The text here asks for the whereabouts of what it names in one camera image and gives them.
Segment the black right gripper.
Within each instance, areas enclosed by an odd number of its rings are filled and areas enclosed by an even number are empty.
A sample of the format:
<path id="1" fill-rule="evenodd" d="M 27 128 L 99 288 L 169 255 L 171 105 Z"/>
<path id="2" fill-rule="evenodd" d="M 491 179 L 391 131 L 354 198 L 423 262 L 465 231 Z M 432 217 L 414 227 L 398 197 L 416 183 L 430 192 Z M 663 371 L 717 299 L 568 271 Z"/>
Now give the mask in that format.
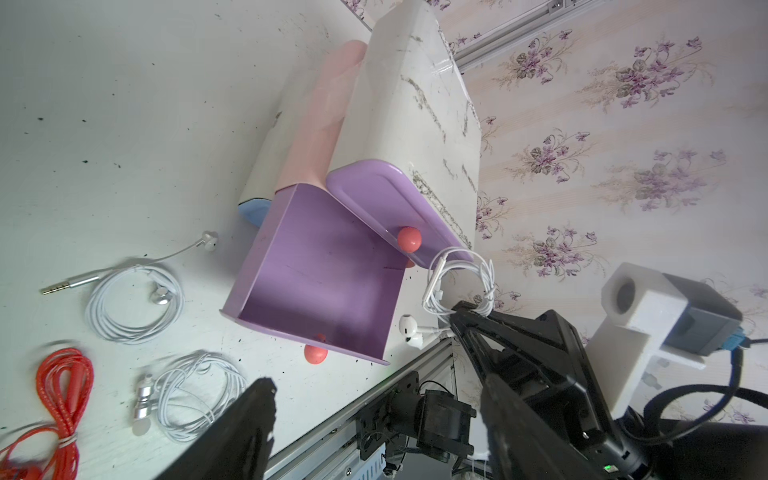
<path id="1" fill-rule="evenodd" d="M 651 454 L 610 416 L 570 323 L 553 310 L 526 319 L 497 311 L 483 316 L 475 307 L 459 301 L 449 323 L 481 384 L 499 376 L 587 460 L 598 479 L 651 477 Z"/>

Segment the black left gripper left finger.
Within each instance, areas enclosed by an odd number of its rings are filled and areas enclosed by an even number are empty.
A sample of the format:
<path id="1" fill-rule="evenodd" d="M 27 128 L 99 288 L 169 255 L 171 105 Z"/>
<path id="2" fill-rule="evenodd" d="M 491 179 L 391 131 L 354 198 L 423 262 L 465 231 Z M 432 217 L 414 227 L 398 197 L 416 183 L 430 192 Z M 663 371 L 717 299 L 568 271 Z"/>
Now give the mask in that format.
<path id="1" fill-rule="evenodd" d="M 274 445 L 277 388 L 259 378 L 158 477 L 263 479 Z"/>

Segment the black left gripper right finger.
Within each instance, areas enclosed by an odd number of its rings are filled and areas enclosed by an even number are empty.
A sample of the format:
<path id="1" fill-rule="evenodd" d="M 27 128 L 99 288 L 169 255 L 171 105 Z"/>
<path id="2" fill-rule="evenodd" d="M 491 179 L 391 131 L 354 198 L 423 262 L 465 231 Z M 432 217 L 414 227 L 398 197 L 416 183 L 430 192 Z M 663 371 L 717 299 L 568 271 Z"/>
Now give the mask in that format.
<path id="1" fill-rule="evenodd" d="M 499 376 L 486 377 L 481 414 L 495 479 L 598 479 L 600 475 L 564 442 Z"/>

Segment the white wired earphones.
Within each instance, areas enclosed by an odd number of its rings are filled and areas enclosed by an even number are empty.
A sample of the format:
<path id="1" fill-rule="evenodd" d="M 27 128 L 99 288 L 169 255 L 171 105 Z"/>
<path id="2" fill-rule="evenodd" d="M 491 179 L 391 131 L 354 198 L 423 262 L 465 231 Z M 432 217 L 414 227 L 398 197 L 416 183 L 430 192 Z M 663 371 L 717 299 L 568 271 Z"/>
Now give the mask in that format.
<path id="1" fill-rule="evenodd" d="M 496 275 L 493 262 L 466 248 L 440 251 L 428 266 L 427 285 L 422 296 L 424 311 L 436 324 L 420 323 L 412 314 L 400 317 L 398 329 L 405 343 L 422 350 L 435 340 L 452 337 L 451 316 L 456 302 L 467 301 L 475 313 L 488 316 L 496 306 Z"/>
<path id="2" fill-rule="evenodd" d="M 218 242 L 217 233 L 205 231 L 172 254 L 70 277 L 41 289 L 40 294 L 90 287 L 84 318 L 97 337 L 123 345 L 147 343 L 173 326 L 186 304 L 182 282 L 168 262 L 194 250 L 211 252 Z"/>
<path id="3" fill-rule="evenodd" d="M 138 377 L 131 430 L 143 436 L 156 428 L 169 440 L 192 443 L 245 392 L 246 377 L 219 353 L 193 352 L 157 375 Z"/>

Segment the purple top drawer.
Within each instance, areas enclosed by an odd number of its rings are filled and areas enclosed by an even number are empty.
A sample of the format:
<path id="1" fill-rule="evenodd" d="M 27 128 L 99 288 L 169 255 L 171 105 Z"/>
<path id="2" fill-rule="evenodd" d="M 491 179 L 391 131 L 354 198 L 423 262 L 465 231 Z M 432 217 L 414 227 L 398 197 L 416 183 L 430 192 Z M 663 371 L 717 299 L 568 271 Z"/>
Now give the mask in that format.
<path id="1" fill-rule="evenodd" d="M 471 196 L 454 181 L 430 182 L 416 169 L 378 159 L 331 171 L 335 199 L 416 265 L 427 268 L 448 247 L 471 247 Z"/>

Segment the purple drawer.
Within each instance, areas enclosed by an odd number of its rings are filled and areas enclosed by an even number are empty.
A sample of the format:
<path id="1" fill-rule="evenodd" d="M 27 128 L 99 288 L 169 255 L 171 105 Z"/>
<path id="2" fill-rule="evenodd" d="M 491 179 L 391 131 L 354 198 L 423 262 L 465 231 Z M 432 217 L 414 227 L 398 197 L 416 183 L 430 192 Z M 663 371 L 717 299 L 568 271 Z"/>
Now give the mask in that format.
<path id="1" fill-rule="evenodd" d="M 416 265 L 427 268 L 448 247 L 471 247 L 471 196 L 454 181 L 430 182 L 416 169 L 378 159 L 331 171 L 335 199 Z"/>
<path id="2" fill-rule="evenodd" d="M 221 310 L 253 330 L 384 364 L 407 258 L 328 192 L 276 193 Z"/>

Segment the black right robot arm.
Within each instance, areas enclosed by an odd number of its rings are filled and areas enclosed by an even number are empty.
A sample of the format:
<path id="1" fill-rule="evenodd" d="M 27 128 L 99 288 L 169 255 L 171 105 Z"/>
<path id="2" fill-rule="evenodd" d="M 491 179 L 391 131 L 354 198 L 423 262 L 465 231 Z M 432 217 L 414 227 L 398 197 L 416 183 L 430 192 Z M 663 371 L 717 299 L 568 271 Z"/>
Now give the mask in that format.
<path id="1" fill-rule="evenodd" d="M 460 301 L 451 329 L 481 384 L 496 479 L 764 479 L 764 426 L 664 420 L 661 405 L 613 419 L 577 330 L 548 310 L 482 316 Z"/>

